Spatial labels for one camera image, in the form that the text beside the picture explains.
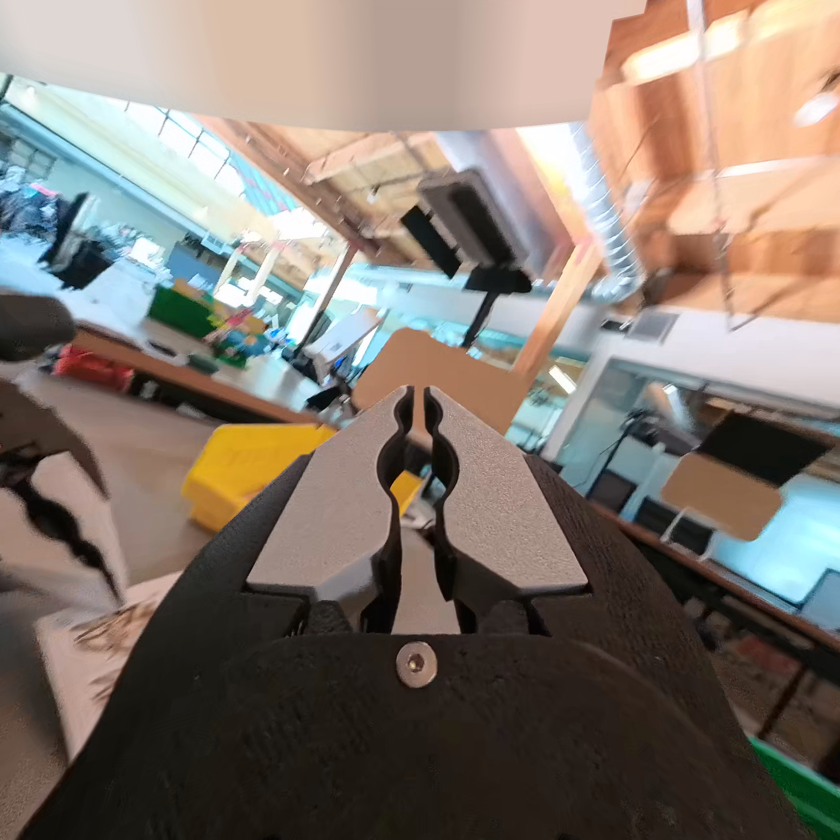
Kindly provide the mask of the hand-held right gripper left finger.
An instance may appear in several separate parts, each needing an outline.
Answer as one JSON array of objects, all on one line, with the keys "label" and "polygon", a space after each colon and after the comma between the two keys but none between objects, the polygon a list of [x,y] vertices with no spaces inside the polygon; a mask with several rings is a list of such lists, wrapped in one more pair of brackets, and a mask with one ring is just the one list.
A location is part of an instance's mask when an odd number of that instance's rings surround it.
[{"label": "hand-held right gripper left finger", "polygon": [[246,580],[250,590],[337,603],[362,632],[389,634],[402,593],[400,510],[414,388],[397,387],[311,453]]}]

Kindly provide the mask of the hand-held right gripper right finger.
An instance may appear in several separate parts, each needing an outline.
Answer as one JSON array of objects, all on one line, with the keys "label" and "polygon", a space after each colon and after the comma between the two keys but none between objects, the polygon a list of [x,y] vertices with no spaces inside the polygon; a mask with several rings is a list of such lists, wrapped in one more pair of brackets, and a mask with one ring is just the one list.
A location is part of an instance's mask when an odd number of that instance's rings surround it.
[{"label": "hand-held right gripper right finger", "polygon": [[463,634],[501,603],[527,630],[536,600],[589,594],[589,580],[529,466],[513,443],[434,386],[423,393],[434,477],[437,582]]}]

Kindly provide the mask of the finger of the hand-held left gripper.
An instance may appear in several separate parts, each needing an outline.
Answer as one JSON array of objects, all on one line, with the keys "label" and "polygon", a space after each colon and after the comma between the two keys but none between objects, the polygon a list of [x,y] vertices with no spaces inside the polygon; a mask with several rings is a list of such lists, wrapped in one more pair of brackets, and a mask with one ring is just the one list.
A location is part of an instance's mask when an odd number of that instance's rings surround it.
[{"label": "finger of the hand-held left gripper", "polygon": [[36,528],[28,512],[26,485],[3,488],[1,514],[2,575],[47,595],[109,595],[98,573],[70,557],[58,539]]},{"label": "finger of the hand-held left gripper", "polygon": [[128,572],[108,495],[67,451],[42,458],[26,489],[37,530],[58,539],[74,561],[98,573],[114,602],[123,602]]}]

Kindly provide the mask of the yellow plastic bin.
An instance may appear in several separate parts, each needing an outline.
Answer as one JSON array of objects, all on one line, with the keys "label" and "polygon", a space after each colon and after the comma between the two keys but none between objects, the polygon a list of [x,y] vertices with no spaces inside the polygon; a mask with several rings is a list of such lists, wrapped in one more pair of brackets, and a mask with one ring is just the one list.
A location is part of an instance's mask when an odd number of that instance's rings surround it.
[{"label": "yellow plastic bin", "polygon": [[190,521],[218,532],[297,458],[335,434],[332,427],[317,423],[218,427],[182,485]]}]

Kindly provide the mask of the grey desk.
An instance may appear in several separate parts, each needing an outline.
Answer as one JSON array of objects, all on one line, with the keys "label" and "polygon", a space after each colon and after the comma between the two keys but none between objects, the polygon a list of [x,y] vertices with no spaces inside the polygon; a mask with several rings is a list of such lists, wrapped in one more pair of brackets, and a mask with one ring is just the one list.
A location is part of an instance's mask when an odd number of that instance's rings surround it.
[{"label": "grey desk", "polygon": [[[95,455],[129,573],[141,582],[183,570],[209,540],[188,520],[184,477],[214,425],[27,365],[2,377],[55,410]],[[2,584],[1,829],[16,837],[65,769],[60,720],[33,623],[61,605]]]}]

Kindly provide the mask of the red crate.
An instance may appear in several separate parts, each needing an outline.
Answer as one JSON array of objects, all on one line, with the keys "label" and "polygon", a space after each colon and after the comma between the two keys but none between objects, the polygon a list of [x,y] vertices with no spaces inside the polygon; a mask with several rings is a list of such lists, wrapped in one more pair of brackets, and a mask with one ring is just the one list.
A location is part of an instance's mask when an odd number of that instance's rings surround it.
[{"label": "red crate", "polygon": [[126,393],[131,386],[134,370],[69,343],[59,351],[51,375],[88,383],[111,392]]}]

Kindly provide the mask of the open instruction booklet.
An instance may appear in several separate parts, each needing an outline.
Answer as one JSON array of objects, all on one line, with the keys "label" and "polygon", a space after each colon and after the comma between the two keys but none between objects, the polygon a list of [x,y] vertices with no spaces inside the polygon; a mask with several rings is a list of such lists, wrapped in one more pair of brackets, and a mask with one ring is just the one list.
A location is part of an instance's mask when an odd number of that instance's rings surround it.
[{"label": "open instruction booklet", "polygon": [[174,572],[131,586],[116,612],[90,616],[67,608],[35,622],[68,764],[89,740],[141,634],[181,576]]}]

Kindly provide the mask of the green crate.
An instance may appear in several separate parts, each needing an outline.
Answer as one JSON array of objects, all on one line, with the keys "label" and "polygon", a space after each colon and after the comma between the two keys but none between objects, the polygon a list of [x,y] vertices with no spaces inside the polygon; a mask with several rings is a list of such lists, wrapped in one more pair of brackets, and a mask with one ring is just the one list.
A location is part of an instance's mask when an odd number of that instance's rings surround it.
[{"label": "green crate", "polygon": [[201,340],[215,330],[213,310],[204,301],[181,294],[173,287],[158,286],[146,318]]}]

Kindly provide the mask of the wooden edged work table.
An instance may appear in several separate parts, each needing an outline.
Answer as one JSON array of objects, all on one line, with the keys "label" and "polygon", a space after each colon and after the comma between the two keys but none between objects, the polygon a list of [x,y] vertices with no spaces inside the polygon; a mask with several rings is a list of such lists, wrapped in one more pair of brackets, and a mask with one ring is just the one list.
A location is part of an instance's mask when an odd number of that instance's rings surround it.
[{"label": "wooden edged work table", "polygon": [[318,423],[311,413],[298,413],[234,384],[203,374],[189,366],[176,363],[159,353],[147,351],[134,343],[114,339],[102,332],[79,327],[71,344],[106,361],[131,368],[148,375],[152,380],[173,386],[190,396],[200,396],[237,413],[257,417],[260,422],[278,424]]}]

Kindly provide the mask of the black monitor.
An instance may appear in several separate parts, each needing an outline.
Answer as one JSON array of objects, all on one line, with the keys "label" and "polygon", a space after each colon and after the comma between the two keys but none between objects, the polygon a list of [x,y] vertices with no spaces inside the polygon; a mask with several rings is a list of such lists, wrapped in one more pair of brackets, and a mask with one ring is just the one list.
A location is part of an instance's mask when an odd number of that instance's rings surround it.
[{"label": "black monitor", "polygon": [[730,411],[710,428],[693,454],[780,488],[836,444],[833,436],[816,430]]}]

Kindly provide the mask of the hanging ceiling heater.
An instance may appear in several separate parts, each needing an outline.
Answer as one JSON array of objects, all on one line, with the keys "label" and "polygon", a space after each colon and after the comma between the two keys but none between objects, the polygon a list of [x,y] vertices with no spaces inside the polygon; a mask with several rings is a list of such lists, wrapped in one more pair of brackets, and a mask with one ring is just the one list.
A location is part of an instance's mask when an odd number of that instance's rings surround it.
[{"label": "hanging ceiling heater", "polygon": [[532,291],[527,252],[477,170],[428,175],[416,194],[400,225],[448,279],[467,268],[467,291]]}]

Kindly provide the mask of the green plastic bin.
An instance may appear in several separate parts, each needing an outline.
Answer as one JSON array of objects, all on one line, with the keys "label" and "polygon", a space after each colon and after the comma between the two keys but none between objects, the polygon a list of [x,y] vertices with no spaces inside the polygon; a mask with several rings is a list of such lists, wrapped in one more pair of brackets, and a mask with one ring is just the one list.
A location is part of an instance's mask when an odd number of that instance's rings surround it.
[{"label": "green plastic bin", "polygon": [[749,738],[763,767],[793,804],[799,817],[820,839],[839,838],[839,789],[770,745]]}]

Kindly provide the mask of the wooden support post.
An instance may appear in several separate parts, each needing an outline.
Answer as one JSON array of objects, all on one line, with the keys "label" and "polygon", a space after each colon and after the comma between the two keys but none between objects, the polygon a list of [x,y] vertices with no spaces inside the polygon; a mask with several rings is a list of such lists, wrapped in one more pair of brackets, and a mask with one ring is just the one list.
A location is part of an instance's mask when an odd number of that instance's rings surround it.
[{"label": "wooden support post", "polygon": [[529,389],[549,358],[572,311],[583,297],[602,264],[602,256],[593,238],[577,244],[566,262],[548,302],[519,352],[511,375]]}]

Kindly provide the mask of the white wall vent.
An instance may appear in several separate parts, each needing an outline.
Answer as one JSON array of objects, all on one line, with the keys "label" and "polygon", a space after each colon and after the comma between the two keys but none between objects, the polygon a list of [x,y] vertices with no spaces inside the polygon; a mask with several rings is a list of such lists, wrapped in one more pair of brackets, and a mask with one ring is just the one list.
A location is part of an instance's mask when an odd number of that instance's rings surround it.
[{"label": "white wall vent", "polygon": [[679,320],[677,311],[647,308],[634,319],[626,329],[628,340],[644,343],[664,343]]}]

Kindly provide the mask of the silver air duct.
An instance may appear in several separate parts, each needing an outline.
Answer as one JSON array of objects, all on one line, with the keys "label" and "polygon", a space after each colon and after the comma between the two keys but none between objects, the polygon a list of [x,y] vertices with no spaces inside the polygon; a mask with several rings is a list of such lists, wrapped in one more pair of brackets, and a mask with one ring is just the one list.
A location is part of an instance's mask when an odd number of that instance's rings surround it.
[{"label": "silver air duct", "polygon": [[591,285],[590,298],[616,305],[641,290],[646,272],[584,123],[570,122],[568,131],[575,165],[575,198],[602,248],[606,269],[605,276]]}]

